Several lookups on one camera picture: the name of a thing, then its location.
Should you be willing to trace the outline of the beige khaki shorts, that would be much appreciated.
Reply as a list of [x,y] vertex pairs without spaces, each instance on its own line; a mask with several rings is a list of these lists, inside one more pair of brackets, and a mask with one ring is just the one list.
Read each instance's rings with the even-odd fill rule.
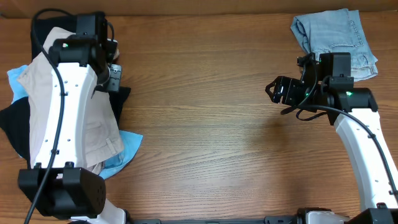
[[[31,167],[34,166],[34,160],[44,141],[52,94],[51,71],[48,60],[43,53],[39,53],[17,79],[29,97]],[[105,160],[122,152],[124,144],[108,93],[95,92],[86,111],[86,162],[89,171],[99,174],[105,167]]]

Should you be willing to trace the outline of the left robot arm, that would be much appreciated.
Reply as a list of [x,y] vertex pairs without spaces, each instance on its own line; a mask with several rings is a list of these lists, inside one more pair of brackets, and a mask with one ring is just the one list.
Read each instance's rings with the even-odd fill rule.
[[84,130],[88,103],[109,91],[116,53],[114,29],[103,12],[75,16],[75,34],[42,49],[52,68],[52,92],[44,141],[18,186],[34,211],[70,223],[131,223],[128,211],[106,198],[104,179],[86,168]]

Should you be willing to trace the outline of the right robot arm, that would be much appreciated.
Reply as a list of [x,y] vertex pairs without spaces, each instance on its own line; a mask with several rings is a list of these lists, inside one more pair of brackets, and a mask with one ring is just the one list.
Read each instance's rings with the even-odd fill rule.
[[385,142],[376,100],[368,88],[354,87],[348,52],[310,53],[297,59],[300,79],[279,76],[265,92],[281,113],[309,111],[328,117],[349,155],[360,194],[353,218],[325,208],[300,208],[295,215],[267,217],[265,223],[397,223],[397,168]]

